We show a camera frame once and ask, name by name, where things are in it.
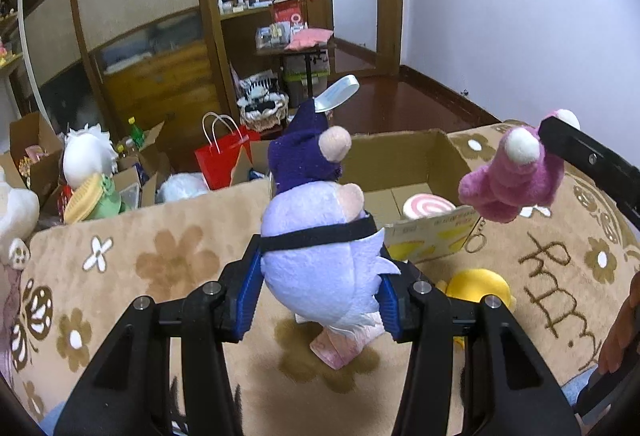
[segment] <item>red paper bag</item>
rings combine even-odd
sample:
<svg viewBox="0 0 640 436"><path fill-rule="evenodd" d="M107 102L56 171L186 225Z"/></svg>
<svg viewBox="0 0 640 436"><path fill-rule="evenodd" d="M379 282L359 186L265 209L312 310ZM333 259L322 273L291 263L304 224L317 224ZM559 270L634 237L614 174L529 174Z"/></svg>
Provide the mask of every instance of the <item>red paper bag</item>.
<svg viewBox="0 0 640 436"><path fill-rule="evenodd" d="M213 141L209 138L209 133L207 133L205 127L205 121L209 116L215 117L211 124ZM218 121L225 124L231 134L222 136L220 139L216 138L214 126ZM240 149L245 149L251 160L250 142L259 141L260 134L248 130L244 125L238 127L233 118L226 114L219 116L214 112L207 112L204 115L202 118L202 130L209 141L209 145L195 151L198 165L212 191L224 189L231 184L231 172L238 163Z"/></svg>

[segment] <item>yellow plush toy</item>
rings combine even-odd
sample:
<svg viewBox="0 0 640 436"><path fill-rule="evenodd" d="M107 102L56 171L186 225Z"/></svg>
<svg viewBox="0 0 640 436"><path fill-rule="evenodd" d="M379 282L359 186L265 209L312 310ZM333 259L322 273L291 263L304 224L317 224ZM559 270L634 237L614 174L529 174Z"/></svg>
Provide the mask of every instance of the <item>yellow plush toy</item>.
<svg viewBox="0 0 640 436"><path fill-rule="evenodd" d="M486 295L495 295L511 312L516 307L516 298L511 295L507 281L494 271L484 268L461 271L449 284L440 281L436 287L452 299L480 302ZM456 342L462 347L465 345L463 339L456 338Z"/></svg>

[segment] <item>white spoon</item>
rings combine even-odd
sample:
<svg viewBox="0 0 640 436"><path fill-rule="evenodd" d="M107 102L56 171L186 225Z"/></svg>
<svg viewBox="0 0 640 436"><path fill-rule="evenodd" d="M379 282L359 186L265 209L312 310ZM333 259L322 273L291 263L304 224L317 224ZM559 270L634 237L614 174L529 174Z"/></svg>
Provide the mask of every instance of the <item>white spoon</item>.
<svg viewBox="0 0 640 436"><path fill-rule="evenodd" d="M352 74L338 80L316 98L316 112L329 112L342 105L360 88L360 82Z"/></svg>

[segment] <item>light blue plush toy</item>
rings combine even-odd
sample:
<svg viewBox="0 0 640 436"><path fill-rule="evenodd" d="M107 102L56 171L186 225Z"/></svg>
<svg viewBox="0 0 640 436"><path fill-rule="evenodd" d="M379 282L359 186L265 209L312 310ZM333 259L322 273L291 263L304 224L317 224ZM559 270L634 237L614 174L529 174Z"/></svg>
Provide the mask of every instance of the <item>light blue plush toy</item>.
<svg viewBox="0 0 640 436"><path fill-rule="evenodd" d="M358 197L359 207L352 207ZM307 183L275 197L264 214L262 235L343 225L364 214L363 204L362 191L355 185ZM399 273L396 265L380 257L384 238L382 229L349 243L269 252L262 257L262 273L271 293L303 319L336 332L353 332L357 326L376 324L371 314L378 311L373 295L380 275Z"/></svg>
<svg viewBox="0 0 640 436"><path fill-rule="evenodd" d="M264 213L263 237L345 225L366 215L360 187L335 181L351 137L340 127L329 128L312 104L301 106L287 132L270 146L279 193ZM374 295L380 275L399 273L395 264L380 257L384 238L382 229L357 241L262 256L264 280L276 299L296 314L298 322L325 327L311 349L334 369L384 332Z"/></svg>

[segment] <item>purple plush toy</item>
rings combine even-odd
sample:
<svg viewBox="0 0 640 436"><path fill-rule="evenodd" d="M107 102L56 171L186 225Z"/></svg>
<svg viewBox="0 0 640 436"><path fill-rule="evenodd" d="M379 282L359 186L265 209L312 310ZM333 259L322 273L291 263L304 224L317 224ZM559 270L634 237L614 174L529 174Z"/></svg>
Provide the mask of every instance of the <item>purple plush toy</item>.
<svg viewBox="0 0 640 436"><path fill-rule="evenodd" d="M571 111L553 113L572 127L580 123ZM564 177L564 160L545 151L538 129L517 127L500 140L494 159L460 181L460 201L485 219L510 223L523 207L550 206Z"/></svg>
<svg viewBox="0 0 640 436"><path fill-rule="evenodd" d="M364 215L364 194L354 184L339 185L340 162L351 148L341 127L329 129L313 100L300 106L286 133L271 143L269 163L277 195L262 219L262 235L276 237L318 226L342 225ZM262 256L267 288L297 321L325 329L311 349L339 369L384 332L378 313L382 274L398 274L380 257L380 230L365 239L303 249L270 251Z"/></svg>

